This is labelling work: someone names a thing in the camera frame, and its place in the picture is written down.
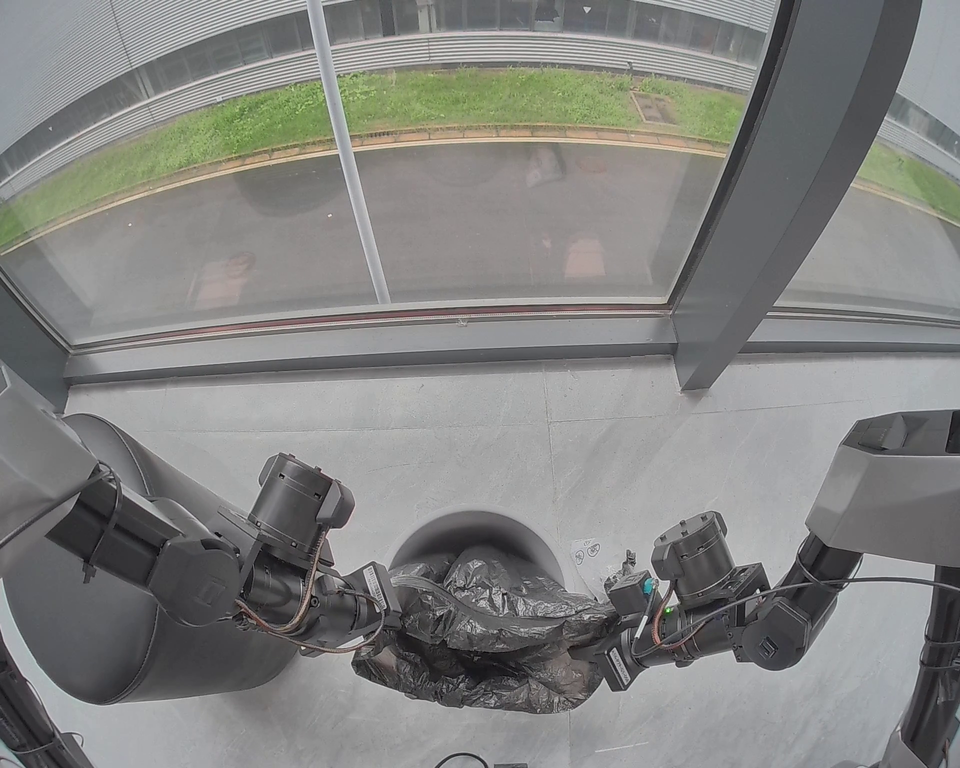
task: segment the yellow line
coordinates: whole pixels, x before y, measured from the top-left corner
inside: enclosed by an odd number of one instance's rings
[[[581,137],[571,137],[571,136],[471,136],[471,137],[462,137],[462,136],[450,136],[449,138],[429,138],[429,139],[419,139],[416,141],[396,141],[391,144],[370,144],[367,146],[360,145],[353,147],[354,152],[369,152],[372,150],[388,150],[388,149],[403,149],[405,147],[434,147],[443,144],[492,144],[492,143],[556,143],[556,144],[594,144],[601,145],[606,147],[634,147],[637,149],[652,149],[652,150],[661,150],[662,152],[682,152],[687,155],[702,155],[707,157],[719,157],[724,158],[727,156],[725,152],[718,152],[716,150],[702,150],[695,149],[692,147],[678,147],[668,144],[648,144],[646,142],[631,141],[630,139],[624,139],[618,141],[615,139],[601,139],[601,138],[581,138]],[[232,174],[242,173],[243,171],[249,171],[254,168],[266,168],[272,165],[281,165],[282,163],[287,162],[296,162],[298,160],[308,160],[314,157],[327,157],[331,155],[336,155],[337,151],[335,149],[325,149],[325,150],[315,150],[313,152],[304,152],[299,155],[289,155],[285,157],[271,157],[270,159],[260,160],[258,162],[252,162],[245,165],[235,165],[229,168],[223,168],[219,171],[210,171],[209,173],[199,174],[198,176],[192,176],[189,179],[181,179],[178,181],[172,181],[168,184],[161,184],[157,187],[152,187],[150,189],[145,189],[136,194],[130,195],[129,197],[124,198],[123,200],[117,200],[112,203],[107,203],[104,205],[99,205],[96,208],[81,213],[77,216],[73,216],[65,221],[55,224],[52,227],[43,229],[26,240],[22,240],[11,248],[7,248],[4,251],[0,251],[0,256],[4,256],[7,253],[11,253],[21,246],[25,246],[28,243],[32,243],[35,240],[38,240],[41,237],[45,237],[51,232],[56,232],[58,229],[64,227],[69,227],[70,225],[76,224],[77,222],[82,221],[90,216],[95,216],[98,213],[103,213],[106,210],[117,207],[118,205],[124,205],[127,203],[133,203],[137,200],[142,200],[143,198],[150,197],[151,195],[157,195],[160,192],[169,192],[172,189],[179,189],[180,187],[187,186],[188,184],[195,184],[200,181],[209,181],[211,179],[218,179],[221,176],[230,176]],[[881,198],[886,198],[887,200],[893,201],[894,203],[900,203],[908,207],[914,208],[915,210],[925,213],[934,218],[945,221],[948,224],[953,224],[960,227],[960,223],[953,221],[947,216],[938,213],[932,208],[926,208],[922,205],[916,204],[907,198],[897,197],[896,195],[891,195],[887,192],[876,189],[873,186],[868,186],[865,184],[858,183],[854,181],[851,186],[855,189],[859,189],[863,192],[871,192],[875,195],[878,195]]]

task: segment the road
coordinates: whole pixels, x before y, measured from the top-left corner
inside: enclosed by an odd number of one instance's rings
[[[721,160],[471,143],[363,152],[357,164],[393,301],[663,301]],[[952,227],[852,190],[787,297],[960,306],[956,243]],[[77,343],[375,302],[336,156],[117,206],[15,250],[4,267]]]

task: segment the drain grate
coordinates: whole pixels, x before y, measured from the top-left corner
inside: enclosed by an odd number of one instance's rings
[[[631,91],[630,95],[634,97],[634,104],[644,123],[677,125],[677,110],[669,97],[639,91]]]

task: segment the grass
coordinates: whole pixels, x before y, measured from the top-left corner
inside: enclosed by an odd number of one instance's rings
[[[631,87],[668,96],[678,125],[666,129],[729,143],[744,97],[695,85],[571,69],[358,73],[340,78],[354,133],[435,126],[638,128]],[[202,163],[332,137],[319,82],[231,99],[71,163],[0,205],[0,247],[71,211]],[[862,178],[960,220],[960,187],[936,170],[875,145]]]

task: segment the gray tile floor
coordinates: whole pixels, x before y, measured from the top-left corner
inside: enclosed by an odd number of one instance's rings
[[[417,517],[477,501],[524,513],[563,546],[597,536],[642,563],[655,535],[716,509],[734,556],[763,560],[776,579],[854,420],[958,404],[960,359],[902,355],[744,358],[694,395],[678,392],[669,359],[643,358],[88,386],[68,410],[113,420],[245,506],[268,455],[320,464],[357,498],[332,539],[346,570],[383,557]],[[861,572],[932,568],[870,558]],[[912,687],[928,601],[924,588],[851,587],[791,670],[714,657],[542,717],[411,702],[356,678],[348,659],[298,659],[243,693],[96,708],[44,678],[6,605],[0,624],[99,768],[431,768],[460,749],[531,768],[829,768],[879,757]]]

